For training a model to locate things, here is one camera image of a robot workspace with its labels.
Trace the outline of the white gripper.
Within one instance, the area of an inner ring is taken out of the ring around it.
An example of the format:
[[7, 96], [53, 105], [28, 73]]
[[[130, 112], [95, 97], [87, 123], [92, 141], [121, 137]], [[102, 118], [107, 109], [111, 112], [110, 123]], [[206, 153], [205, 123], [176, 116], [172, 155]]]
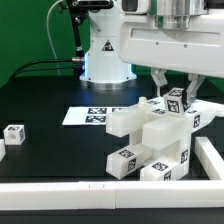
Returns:
[[158, 96], [167, 92], [164, 69], [194, 73], [183, 91], [186, 105], [204, 75], [224, 77], [224, 0], [118, 0], [118, 10], [119, 56], [153, 67]]

